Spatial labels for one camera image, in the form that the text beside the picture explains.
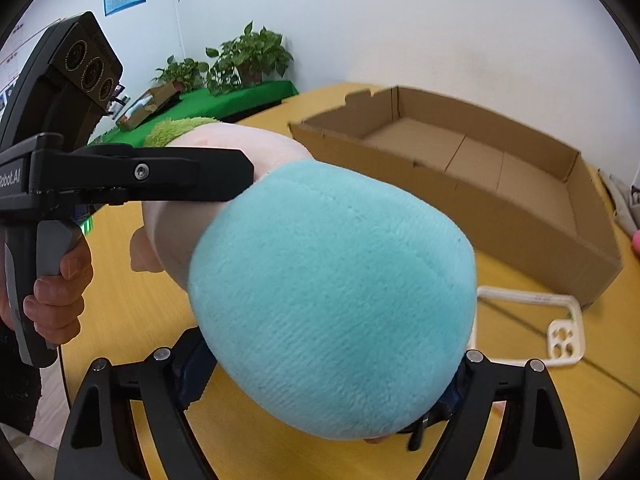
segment screw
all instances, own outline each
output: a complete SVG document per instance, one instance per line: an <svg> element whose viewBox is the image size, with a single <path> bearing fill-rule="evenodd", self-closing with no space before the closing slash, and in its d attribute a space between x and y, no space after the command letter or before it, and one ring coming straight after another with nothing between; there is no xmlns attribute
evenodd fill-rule
<svg viewBox="0 0 640 480"><path fill-rule="evenodd" d="M107 359L101 357L100 359L96 359L94 361L94 364L91 366L91 368L95 371L95 372L99 372L100 370L104 370L107 367Z"/></svg>
<svg viewBox="0 0 640 480"><path fill-rule="evenodd" d="M144 162L136 166L133 172L134 176L138 180L145 180L149 176L149 167Z"/></svg>
<svg viewBox="0 0 640 480"><path fill-rule="evenodd" d="M168 348L159 348L154 352L154 359L156 361L166 361L171 355L171 350Z"/></svg>
<svg viewBox="0 0 640 480"><path fill-rule="evenodd" d="M533 359L533 361L530 362L529 365L535 372L543 372L545 370L545 364L539 359Z"/></svg>
<svg viewBox="0 0 640 480"><path fill-rule="evenodd" d="M466 358L472 363L479 363L484 359L484 356L482 355L482 352L479 352L478 350L469 350L469 352L466 353Z"/></svg>

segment cardboard box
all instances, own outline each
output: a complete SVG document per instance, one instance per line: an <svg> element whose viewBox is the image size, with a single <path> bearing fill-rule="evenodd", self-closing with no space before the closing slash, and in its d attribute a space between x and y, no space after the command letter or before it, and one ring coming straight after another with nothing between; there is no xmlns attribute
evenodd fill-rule
<svg viewBox="0 0 640 480"><path fill-rule="evenodd" d="M179 93L172 83L150 88L127 108L127 111L118 118L116 124L122 131L130 132L140 126L146 118L161 110L168 101Z"/></svg>
<svg viewBox="0 0 640 480"><path fill-rule="evenodd" d="M609 216L574 148L417 89L365 90L345 102L289 125L317 160L407 190L479 250L583 306L622 270Z"/></svg>

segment green tablecloth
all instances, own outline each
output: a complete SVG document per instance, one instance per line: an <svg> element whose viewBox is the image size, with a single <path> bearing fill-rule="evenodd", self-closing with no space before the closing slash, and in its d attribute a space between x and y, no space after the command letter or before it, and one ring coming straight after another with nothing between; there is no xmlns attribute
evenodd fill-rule
<svg viewBox="0 0 640 480"><path fill-rule="evenodd" d="M142 146L146 136L160 121L167 119L187 119L191 117L224 118L258 106L274 103L282 99L293 97L298 90L291 81L268 81L251 88L243 88L229 94L213 96L204 88L183 94L179 104L154 117L146 123L140 124L130 132L114 128L108 131L98 142L112 142Z"/></svg>

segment turquoise plush fabric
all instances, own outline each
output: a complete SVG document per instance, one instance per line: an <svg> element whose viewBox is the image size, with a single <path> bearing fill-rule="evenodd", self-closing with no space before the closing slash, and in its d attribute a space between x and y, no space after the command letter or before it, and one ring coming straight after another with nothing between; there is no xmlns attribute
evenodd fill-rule
<svg viewBox="0 0 640 480"><path fill-rule="evenodd" d="M398 431L441 396L471 332L476 267L433 207L307 160L225 207L188 292L207 344L253 400L350 440Z"/></svg>

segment human hand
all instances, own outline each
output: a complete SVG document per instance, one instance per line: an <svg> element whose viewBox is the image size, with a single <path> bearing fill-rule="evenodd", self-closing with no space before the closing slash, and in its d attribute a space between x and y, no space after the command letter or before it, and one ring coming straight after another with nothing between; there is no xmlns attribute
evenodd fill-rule
<svg viewBox="0 0 640 480"><path fill-rule="evenodd" d="M14 330L4 273L4 236L0 244L0 318ZM40 277L34 296L24 300L24 313L34 322L36 332L54 344L64 344L80 333L78 317L84 310L82 294L94 277L91 251L84 237L60 261L61 276Z"/></svg>

